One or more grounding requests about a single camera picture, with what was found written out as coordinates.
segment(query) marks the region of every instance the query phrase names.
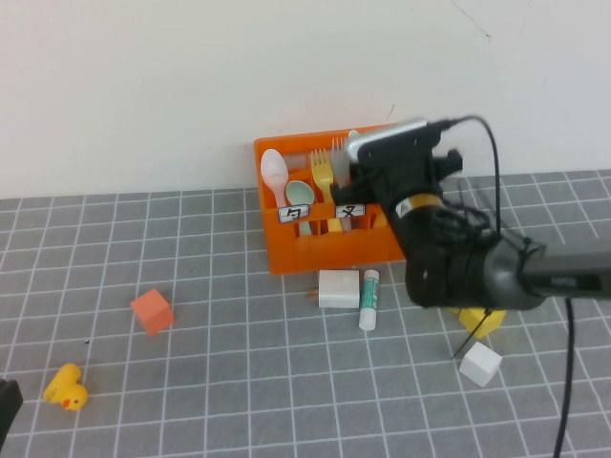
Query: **utensil handle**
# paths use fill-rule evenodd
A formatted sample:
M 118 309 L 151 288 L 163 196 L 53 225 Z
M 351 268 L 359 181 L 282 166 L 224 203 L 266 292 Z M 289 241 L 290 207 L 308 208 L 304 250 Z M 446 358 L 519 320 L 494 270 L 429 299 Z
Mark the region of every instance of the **utensil handle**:
M 328 232 L 344 232 L 342 223 L 337 218 L 327 220 Z
M 386 219 L 386 216 L 383 213 L 380 213 L 375 220 L 373 221 L 373 227 L 386 227 L 389 225 L 389 222 Z
M 303 236 L 311 236 L 312 235 L 312 227 L 309 225 L 309 222 L 304 221 L 299 223 L 299 237 Z
M 352 230 L 350 218 L 340 218 L 340 222 L 342 223 L 342 229 L 344 229 L 344 232 L 350 232 Z
M 284 189 L 282 191 L 274 192 L 274 198 L 276 198 L 276 207 L 286 207 L 286 199 L 284 198 Z

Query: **black cable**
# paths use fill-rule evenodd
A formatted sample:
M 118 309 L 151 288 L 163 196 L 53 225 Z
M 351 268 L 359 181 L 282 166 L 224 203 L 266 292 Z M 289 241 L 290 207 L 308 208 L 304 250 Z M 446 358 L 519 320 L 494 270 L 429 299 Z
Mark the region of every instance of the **black cable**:
M 564 300 L 566 304 L 566 319 L 569 329 L 569 343 L 566 350 L 566 377 L 564 379 L 564 399 L 562 400 L 562 412 L 560 413 L 560 425 L 558 426 L 558 436 L 554 447 L 554 458 L 559 458 L 564 442 L 566 424 L 569 420 L 569 406 L 571 405 L 571 391 L 573 389 L 573 358 L 575 354 L 575 319 L 573 317 L 573 303 L 571 298 Z
M 462 345 L 459 346 L 458 349 L 454 352 L 454 354 L 450 358 L 450 361 L 453 360 L 458 355 L 458 353 L 460 353 L 460 351 L 465 347 L 465 345 L 469 343 L 469 341 L 474 337 L 475 333 L 479 330 L 481 325 L 484 324 L 484 322 L 488 319 L 488 317 L 490 317 L 492 315 L 492 313 L 493 313 L 493 311 L 491 309 L 489 309 L 489 308 L 484 310 L 483 318 L 479 321 L 479 323 L 474 328 L 474 330 L 471 331 L 471 333 L 469 334 L 469 337 L 467 337 L 467 339 L 465 339 L 465 342 L 463 342 Z
M 451 121 L 444 121 L 446 124 L 444 129 L 449 128 L 451 126 L 455 126 L 456 124 L 460 124 L 466 121 L 477 121 L 479 122 L 484 129 L 486 129 L 486 133 L 488 134 L 488 138 L 492 144 L 493 148 L 493 158 L 495 161 L 495 204 L 496 204 L 496 212 L 495 212 L 495 222 L 496 222 L 496 235 L 501 239 L 501 226 L 502 221 L 500 217 L 500 167 L 498 164 L 498 150 L 496 148 L 495 136 L 493 135 L 492 129 L 488 125 L 486 120 L 478 115 L 470 114 L 464 117 L 460 117 L 458 119 L 454 119 Z M 437 226 L 441 229 L 446 229 L 449 232 L 454 231 L 458 235 L 471 237 L 472 239 L 477 239 L 481 236 L 483 231 L 486 229 L 486 224 L 483 221 L 480 221 L 480 224 L 474 226 L 470 224 L 469 214 L 472 216 L 478 217 L 478 213 L 474 212 L 473 207 L 469 207 L 464 204 L 461 196 L 461 203 L 459 205 L 450 204 L 447 201 L 444 201 L 444 204 L 449 207 L 450 210 L 455 211 L 463 211 L 464 217 L 460 215 L 455 215 L 452 218 L 447 218 L 446 215 L 443 215 L 444 218 L 439 219 L 436 223 Z M 519 249 L 517 246 L 512 244 L 515 248 L 519 249 L 520 252 L 523 251 L 522 256 L 528 256 L 528 246 L 532 243 L 529 238 L 521 237 L 524 242 L 524 248 Z M 559 458 L 560 453 L 562 451 L 562 443 L 564 442 L 564 435 L 566 433 L 566 426 L 569 418 L 569 407 L 571 405 L 571 392 L 573 389 L 573 367 L 574 367 L 574 354 L 575 354 L 575 319 L 573 316 L 573 303 L 571 298 L 565 298 L 566 304 L 566 316 L 568 321 L 568 348 L 566 353 L 566 378 L 564 380 L 564 398 L 562 400 L 562 412 L 560 413 L 560 424 L 558 426 L 558 436 L 556 438 L 556 446 L 554 448 L 554 458 Z M 465 343 L 463 343 L 460 348 L 454 353 L 453 358 L 456 354 L 464 347 L 464 345 L 469 341 L 469 339 L 474 335 L 477 331 L 477 328 L 481 326 L 484 321 L 488 318 L 490 312 L 487 310 L 487 314 L 484 315 L 481 322 L 477 325 L 475 330 L 470 334 L 469 338 Z
M 486 119 L 476 114 L 469 114 L 467 116 L 459 117 L 453 120 L 453 125 L 460 124 L 466 121 L 477 121 L 479 124 L 486 129 L 488 138 L 493 147 L 493 159 L 495 161 L 495 204 L 496 204 L 496 234 L 500 237 L 501 220 L 500 220 L 500 166 L 498 165 L 498 150 L 496 149 L 496 140 L 493 135 L 493 130 L 490 128 Z

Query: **white block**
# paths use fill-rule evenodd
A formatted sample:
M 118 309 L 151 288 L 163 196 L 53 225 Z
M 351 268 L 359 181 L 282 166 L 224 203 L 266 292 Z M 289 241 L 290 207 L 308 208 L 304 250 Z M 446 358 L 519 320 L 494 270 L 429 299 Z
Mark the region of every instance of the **white block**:
M 476 342 L 463 358 L 458 370 L 479 386 L 485 386 L 498 371 L 502 359 L 502 356 L 486 345 Z
M 361 290 L 358 270 L 321 270 L 318 279 L 318 306 L 359 308 Z

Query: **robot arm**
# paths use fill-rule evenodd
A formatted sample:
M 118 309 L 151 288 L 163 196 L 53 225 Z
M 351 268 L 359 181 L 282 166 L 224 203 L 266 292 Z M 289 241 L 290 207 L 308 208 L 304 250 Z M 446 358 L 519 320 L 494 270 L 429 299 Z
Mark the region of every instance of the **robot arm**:
M 331 189 L 338 205 L 380 204 L 407 260 L 411 299 L 525 310 L 548 296 L 611 298 L 611 249 L 603 241 L 535 246 L 492 230 L 482 212 L 444 205 L 439 183 L 462 170 L 462 157 L 456 150 L 434 157 L 432 148 L 461 120 L 416 119 L 350 138 L 352 182 Z

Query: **rubber duck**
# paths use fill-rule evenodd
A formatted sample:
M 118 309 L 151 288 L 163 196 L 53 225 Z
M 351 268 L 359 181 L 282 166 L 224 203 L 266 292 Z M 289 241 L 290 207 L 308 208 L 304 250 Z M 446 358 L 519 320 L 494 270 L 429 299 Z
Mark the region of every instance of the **rubber duck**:
M 68 363 L 60 367 L 43 394 L 45 401 L 60 404 L 66 410 L 79 410 L 87 404 L 89 394 L 85 386 L 76 381 L 81 372 L 76 364 Z

